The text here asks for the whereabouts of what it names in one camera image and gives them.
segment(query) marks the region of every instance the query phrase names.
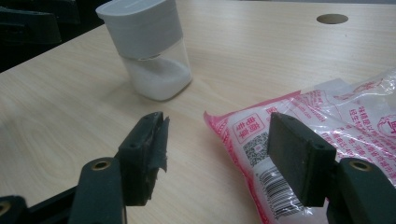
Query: wooden table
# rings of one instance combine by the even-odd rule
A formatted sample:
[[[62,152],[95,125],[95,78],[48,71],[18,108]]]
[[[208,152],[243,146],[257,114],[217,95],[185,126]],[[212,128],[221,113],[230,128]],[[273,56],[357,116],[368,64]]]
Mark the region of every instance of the wooden table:
[[[39,203],[112,157],[144,115],[171,119],[168,172],[130,223],[259,223],[244,178],[203,114],[221,115],[334,78],[396,66],[396,6],[177,2],[193,82],[176,98],[135,94],[105,26],[0,74],[0,195]],[[348,16],[341,24],[322,14]]]

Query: round hole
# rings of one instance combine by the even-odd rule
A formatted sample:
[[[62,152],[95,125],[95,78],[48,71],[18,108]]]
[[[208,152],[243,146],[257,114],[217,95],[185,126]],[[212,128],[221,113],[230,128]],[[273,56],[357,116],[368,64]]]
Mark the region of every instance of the round hole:
[[[349,165],[351,165],[353,168],[360,170],[360,171],[371,171],[371,165],[367,162],[363,161],[350,161]]]
[[[105,170],[109,166],[110,166],[109,161],[99,161],[92,167],[92,169],[94,171],[100,171],[100,170]]]
[[[340,24],[347,20],[348,17],[341,14],[326,14],[317,17],[317,21],[324,24]]]
[[[7,202],[7,201],[0,202],[0,216],[5,214],[9,210],[10,207],[11,207],[11,204],[9,202]]]

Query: transparent plastic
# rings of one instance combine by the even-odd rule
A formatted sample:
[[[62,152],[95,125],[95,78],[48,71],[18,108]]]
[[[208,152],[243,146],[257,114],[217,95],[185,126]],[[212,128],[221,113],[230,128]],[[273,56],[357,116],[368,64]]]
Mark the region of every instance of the transparent plastic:
[[[147,59],[122,57],[136,92],[164,101],[182,91],[192,80],[183,38],[173,47]]]

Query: plastic bag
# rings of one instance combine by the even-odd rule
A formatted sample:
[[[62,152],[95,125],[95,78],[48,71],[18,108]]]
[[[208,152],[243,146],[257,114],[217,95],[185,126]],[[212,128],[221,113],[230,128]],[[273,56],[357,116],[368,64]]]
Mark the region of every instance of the plastic bag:
[[[262,223],[327,223],[327,204],[303,207],[266,150],[270,115],[294,116],[337,148],[337,160],[376,164],[396,187],[396,69],[349,86],[340,79],[224,116],[204,114],[244,174]]]

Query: plastic container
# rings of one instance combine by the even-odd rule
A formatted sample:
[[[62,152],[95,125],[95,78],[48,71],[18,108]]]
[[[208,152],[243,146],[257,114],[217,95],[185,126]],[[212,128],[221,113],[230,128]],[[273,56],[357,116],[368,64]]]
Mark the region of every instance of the plastic container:
[[[113,0],[96,9],[134,89],[167,100],[191,82],[175,0]]]

